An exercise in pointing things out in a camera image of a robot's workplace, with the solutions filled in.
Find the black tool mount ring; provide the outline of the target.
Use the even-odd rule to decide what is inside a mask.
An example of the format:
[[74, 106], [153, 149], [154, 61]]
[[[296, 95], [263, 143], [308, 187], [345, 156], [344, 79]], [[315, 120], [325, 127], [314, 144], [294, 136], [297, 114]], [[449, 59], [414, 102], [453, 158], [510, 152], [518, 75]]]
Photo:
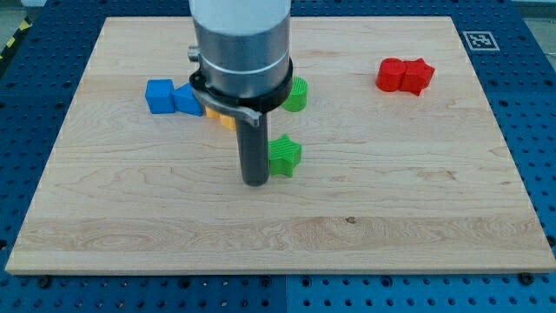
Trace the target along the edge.
[[261, 117], [281, 106], [289, 97], [293, 86], [294, 64], [288, 59], [288, 72], [281, 83], [266, 94], [257, 97], [232, 97], [208, 86], [201, 70], [189, 77], [195, 98], [210, 110], [239, 119], [252, 127], [260, 126]]

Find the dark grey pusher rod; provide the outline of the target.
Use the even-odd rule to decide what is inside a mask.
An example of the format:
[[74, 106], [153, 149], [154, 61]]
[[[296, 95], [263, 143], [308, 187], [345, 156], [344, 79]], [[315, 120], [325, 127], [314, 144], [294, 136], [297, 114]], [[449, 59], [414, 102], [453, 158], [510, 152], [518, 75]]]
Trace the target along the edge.
[[236, 137], [243, 182], [252, 187], [268, 181], [268, 119], [263, 114], [258, 127], [237, 120]]

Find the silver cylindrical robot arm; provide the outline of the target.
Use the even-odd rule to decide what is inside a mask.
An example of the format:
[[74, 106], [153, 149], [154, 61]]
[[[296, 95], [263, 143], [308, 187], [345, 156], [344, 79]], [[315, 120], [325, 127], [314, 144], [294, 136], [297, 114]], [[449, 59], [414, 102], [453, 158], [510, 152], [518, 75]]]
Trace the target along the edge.
[[190, 0], [199, 65], [189, 82], [207, 108], [235, 120], [242, 180], [269, 177], [267, 114], [293, 84], [289, 0]]

